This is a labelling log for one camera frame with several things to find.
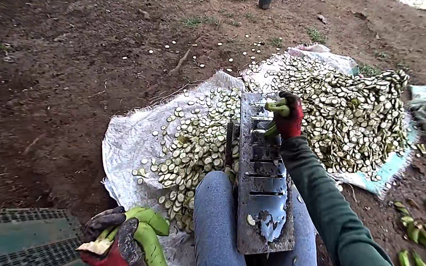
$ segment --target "tire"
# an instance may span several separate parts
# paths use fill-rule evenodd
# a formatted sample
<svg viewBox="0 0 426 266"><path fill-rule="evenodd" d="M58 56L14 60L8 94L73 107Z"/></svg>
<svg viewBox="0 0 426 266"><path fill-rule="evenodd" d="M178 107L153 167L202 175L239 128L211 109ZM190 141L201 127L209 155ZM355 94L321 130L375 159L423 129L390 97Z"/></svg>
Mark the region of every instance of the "tire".
<svg viewBox="0 0 426 266"><path fill-rule="evenodd" d="M261 9L268 9L269 6L271 5L272 0L259 0L257 2L257 5L259 6L259 8Z"/></svg>

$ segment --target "glove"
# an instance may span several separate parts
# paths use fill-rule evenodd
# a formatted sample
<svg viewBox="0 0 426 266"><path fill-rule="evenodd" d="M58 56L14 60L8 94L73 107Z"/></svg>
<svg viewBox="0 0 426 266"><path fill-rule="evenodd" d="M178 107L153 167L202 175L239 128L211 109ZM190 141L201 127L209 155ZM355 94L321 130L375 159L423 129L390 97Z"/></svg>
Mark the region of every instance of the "glove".
<svg viewBox="0 0 426 266"><path fill-rule="evenodd" d="M280 91L279 97L287 100L290 114L287 117L282 117L274 113L275 126L283 139L300 136L302 133L303 119L302 101L299 97L286 90Z"/></svg>
<svg viewBox="0 0 426 266"><path fill-rule="evenodd" d="M85 224L85 241L94 241L104 229L118 226L113 245L108 254L99 256L89 251L80 251L80 257L91 266L145 266L141 247L134 240L139 221L136 218L125 221L123 207L106 210L95 215Z"/></svg>

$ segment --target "green plastic mat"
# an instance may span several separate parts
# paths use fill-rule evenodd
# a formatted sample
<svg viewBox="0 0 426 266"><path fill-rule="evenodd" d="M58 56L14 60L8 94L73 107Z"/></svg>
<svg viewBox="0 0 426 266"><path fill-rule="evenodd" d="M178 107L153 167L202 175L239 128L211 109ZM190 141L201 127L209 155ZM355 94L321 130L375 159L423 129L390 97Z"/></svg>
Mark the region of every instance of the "green plastic mat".
<svg viewBox="0 0 426 266"><path fill-rule="evenodd" d="M85 265L80 225L63 209L0 209L0 266Z"/></svg>

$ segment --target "green sleeve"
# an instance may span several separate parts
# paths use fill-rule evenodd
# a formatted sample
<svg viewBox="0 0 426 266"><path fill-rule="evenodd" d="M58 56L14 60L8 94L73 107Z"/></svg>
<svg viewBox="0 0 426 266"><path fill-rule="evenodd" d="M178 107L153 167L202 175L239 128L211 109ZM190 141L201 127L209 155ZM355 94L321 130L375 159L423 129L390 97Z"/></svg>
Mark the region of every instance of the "green sleeve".
<svg viewBox="0 0 426 266"><path fill-rule="evenodd" d="M280 155L336 266L392 265L320 165L306 135L284 140Z"/></svg>

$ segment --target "knee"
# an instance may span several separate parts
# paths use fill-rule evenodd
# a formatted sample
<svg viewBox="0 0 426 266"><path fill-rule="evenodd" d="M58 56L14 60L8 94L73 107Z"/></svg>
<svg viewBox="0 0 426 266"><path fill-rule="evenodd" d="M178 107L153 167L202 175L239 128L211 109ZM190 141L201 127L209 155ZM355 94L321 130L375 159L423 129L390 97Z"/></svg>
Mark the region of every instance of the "knee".
<svg viewBox="0 0 426 266"><path fill-rule="evenodd" d="M223 171L212 171L206 174L197 189L217 190L228 187L231 189L228 175Z"/></svg>

